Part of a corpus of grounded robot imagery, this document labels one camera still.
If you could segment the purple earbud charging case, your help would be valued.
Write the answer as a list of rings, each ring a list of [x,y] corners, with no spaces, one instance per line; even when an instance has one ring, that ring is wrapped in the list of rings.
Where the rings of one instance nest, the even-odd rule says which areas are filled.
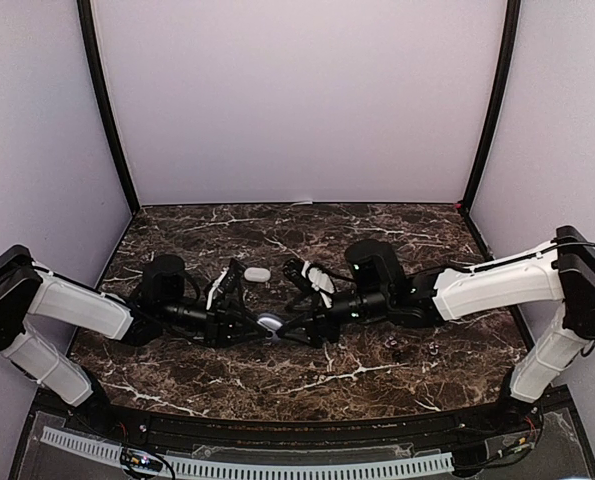
[[[257,324],[266,331],[266,339],[272,343],[281,341],[278,331],[283,327],[283,320],[271,313],[262,313],[257,318]]]

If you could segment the white earbud charging case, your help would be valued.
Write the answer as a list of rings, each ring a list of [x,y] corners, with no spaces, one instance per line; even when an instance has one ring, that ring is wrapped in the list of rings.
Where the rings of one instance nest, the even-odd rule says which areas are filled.
[[[248,267],[244,271],[244,279],[252,283],[265,283],[271,279],[271,272],[266,268]]]

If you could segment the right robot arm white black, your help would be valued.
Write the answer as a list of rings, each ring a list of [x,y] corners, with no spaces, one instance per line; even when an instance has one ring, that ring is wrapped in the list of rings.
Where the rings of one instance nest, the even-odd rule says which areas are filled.
[[[349,246],[344,258],[353,289],[336,290],[335,274],[291,259],[283,271],[310,299],[308,309],[280,327],[285,338],[305,331],[310,344],[335,343],[342,326],[387,321],[431,328],[478,312],[539,301],[558,302],[548,328],[506,376],[503,399],[487,413],[498,434],[511,432],[546,387],[595,342],[595,243],[572,226],[525,252],[467,267],[437,267],[405,274],[393,247],[376,239]]]

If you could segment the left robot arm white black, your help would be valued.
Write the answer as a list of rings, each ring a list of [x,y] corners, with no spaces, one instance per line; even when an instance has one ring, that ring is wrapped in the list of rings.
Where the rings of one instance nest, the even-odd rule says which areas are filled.
[[[66,358],[26,321],[29,315],[51,317],[130,346],[143,346],[164,332],[211,348],[257,339],[275,339],[281,321],[257,315],[242,301],[246,269],[232,261],[209,287],[208,296],[188,298],[198,283],[182,258],[164,254],[142,270],[128,296],[103,293],[60,275],[14,245],[0,255],[0,356],[55,392],[66,404],[80,407],[78,417],[97,436],[118,427],[117,412],[102,400],[92,375]]]

